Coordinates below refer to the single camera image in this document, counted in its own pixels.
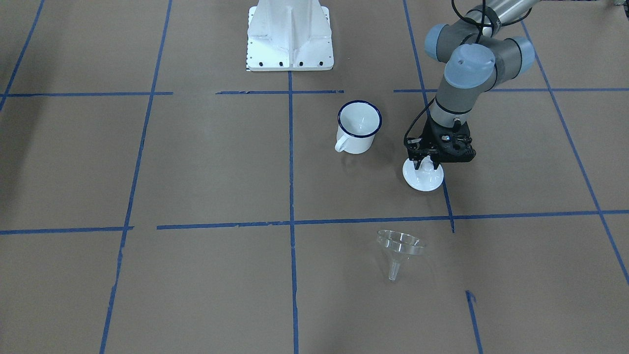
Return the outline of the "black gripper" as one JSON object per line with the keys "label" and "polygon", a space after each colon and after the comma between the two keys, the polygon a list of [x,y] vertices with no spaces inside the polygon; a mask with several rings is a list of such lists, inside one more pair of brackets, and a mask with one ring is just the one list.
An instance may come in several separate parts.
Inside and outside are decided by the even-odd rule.
{"label": "black gripper", "polygon": [[433,119],[427,119],[416,143],[407,137],[407,157],[413,170],[421,170],[423,160],[429,156],[433,169],[441,163],[469,163],[471,161],[471,136],[468,123],[456,123],[454,127],[442,127]]}

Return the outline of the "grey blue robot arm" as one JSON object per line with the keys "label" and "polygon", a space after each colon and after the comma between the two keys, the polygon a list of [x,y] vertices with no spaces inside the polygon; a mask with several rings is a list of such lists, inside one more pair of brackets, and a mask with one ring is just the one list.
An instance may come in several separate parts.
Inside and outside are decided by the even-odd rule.
{"label": "grey blue robot arm", "polygon": [[454,24],[439,24],[425,38],[426,54],[445,63],[434,99],[423,110],[427,120],[418,138],[404,137],[409,161],[418,170],[431,161],[468,163],[472,148],[470,112],[481,93],[521,76],[535,61],[535,49],[524,37],[496,39],[500,29],[521,22],[534,0],[485,0]]}

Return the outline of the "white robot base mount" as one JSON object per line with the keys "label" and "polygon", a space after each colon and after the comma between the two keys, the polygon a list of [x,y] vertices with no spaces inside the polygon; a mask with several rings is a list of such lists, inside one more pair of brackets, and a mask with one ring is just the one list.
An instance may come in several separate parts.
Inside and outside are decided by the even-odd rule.
{"label": "white robot base mount", "polygon": [[249,8],[246,69],[331,70],[330,11],[318,0],[259,0]]}

